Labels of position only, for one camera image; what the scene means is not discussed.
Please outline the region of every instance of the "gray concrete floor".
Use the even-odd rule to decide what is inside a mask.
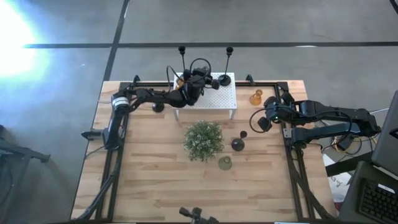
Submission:
[[[7,16],[0,22],[7,31],[0,37],[0,124],[20,145],[51,154],[48,164],[29,166],[13,223],[68,220],[87,145],[80,133],[92,124],[110,49],[12,47],[111,43],[122,3],[0,3]],[[135,0],[121,42],[395,41],[397,23],[388,0]],[[196,57],[224,69],[224,49],[187,49],[188,62]],[[235,48],[229,71],[239,79],[302,79],[313,100],[376,110],[397,90],[397,57],[397,47]],[[166,65],[181,68],[177,49],[119,49],[110,79],[166,80]],[[385,115],[376,115],[380,124]]]

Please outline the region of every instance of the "wooden table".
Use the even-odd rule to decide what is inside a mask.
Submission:
[[[303,81],[288,83],[296,100],[307,99]],[[104,82],[100,100],[109,101],[119,84]],[[221,222],[295,221],[280,126],[275,124],[263,134],[249,127],[250,115],[262,107],[249,102],[257,89],[263,91],[263,101],[274,95],[271,87],[237,87],[238,109],[233,120],[228,119],[227,111],[181,110],[180,120],[176,121],[170,106],[156,114],[151,109],[152,103],[145,103],[131,113],[114,222],[189,221],[178,214],[180,207],[200,207],[205,218],[211,215]],[[99,103],[93,127],[107,127],[110,114],[111,105]],[[259,129],[257,120],[263,115],[254,117],[254,128]],[[202,119],[216,121],[223,127],[225,149],[208,163],[191,162],[182,147],[186,127]],[[244,139],[246,147],[235,152],[230,144],[242,130],[248,132]],[[87,153],[102,144],[101,140],[90,142]],[[310,188],[328,212],[336,215],[319,147],[308,145],[304,151]],[[231,156],[232,169],[218,168],[218,159],[223,156]],[[105,150],[100,150],[85,160],[72,218],[82,214],[98,193],[105,157]],[[302,205],[306,213],[304,199]]]

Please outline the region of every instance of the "dark round object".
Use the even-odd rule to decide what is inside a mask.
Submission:
[[[222,170],[229,170],[232,167],[232,160],[229,156],[224,156],[219,159],[218,167]]]
[[[180,52],[181,55],[185,54],[185,47],[184,46],[179,46],[178,51]]]
[[[231,77],[229,75],[220,75],[218,81],[222,86],[228,86],[231,83]]]
[[[230,56],[230,55],[232,55],[232,52],[234,51],[234,49],[232,48],[232,47],[227,47],[226,48],[226,54],[228,55],[228,56]]]
[[[248,133],[245,131],[241,131],[240,135],[241,135],[241,138],[246,138],[248,136]]]
[[[234,139],[232,140],[231,147],[235,151],[240,152],[244,149],[244,141],[242,139]]]
[[[154,103],[152,105],[152,110],[156,113],[160,113],[164,110],[164,103]]]

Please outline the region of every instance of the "small vase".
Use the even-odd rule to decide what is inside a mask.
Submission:
[[[250,103],[254,106],[260,105],[261,104],[261,95],[262,95],[262,90],[256,90],[256,93],[250,96]]]

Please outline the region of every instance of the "potted plant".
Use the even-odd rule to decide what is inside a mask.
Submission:
[[[207,121],[196,122],[188,127],[183,146],[191,161],[207,162],[224,149],[221,125]]]

